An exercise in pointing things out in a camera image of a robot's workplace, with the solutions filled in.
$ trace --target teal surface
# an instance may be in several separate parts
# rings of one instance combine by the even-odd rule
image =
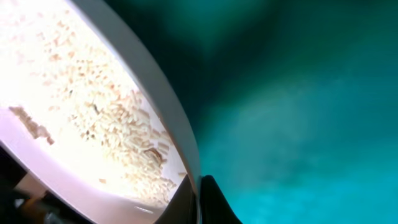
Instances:
[[[398,223],[398,2],[109,4],[243,223]]]

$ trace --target teal background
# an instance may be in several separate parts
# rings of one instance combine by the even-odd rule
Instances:
[[[398,223],[398,2],[112,0],[243,223]]]

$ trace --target rice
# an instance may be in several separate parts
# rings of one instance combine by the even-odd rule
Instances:
[[[18,10],[2,14],[2,26],[10,30],[3,43],[13,48],[11,57],[29,77],[41,83],[35,88],[46,89],[51,104],[45,112],[65,118],[82,142],[99,149],[104,166],[117,170],[98,182],[141,203],[166,206],[177,186],[162,177],[163,156],[173,146],[170,136],[151,126],[157,118],[142,109],[144,95],[114,55],[64,2],[54,2],[51,11],[16,3]],[[62,129],[57,122],[46,127]],[[33,134],[57,142],[44,127]]]

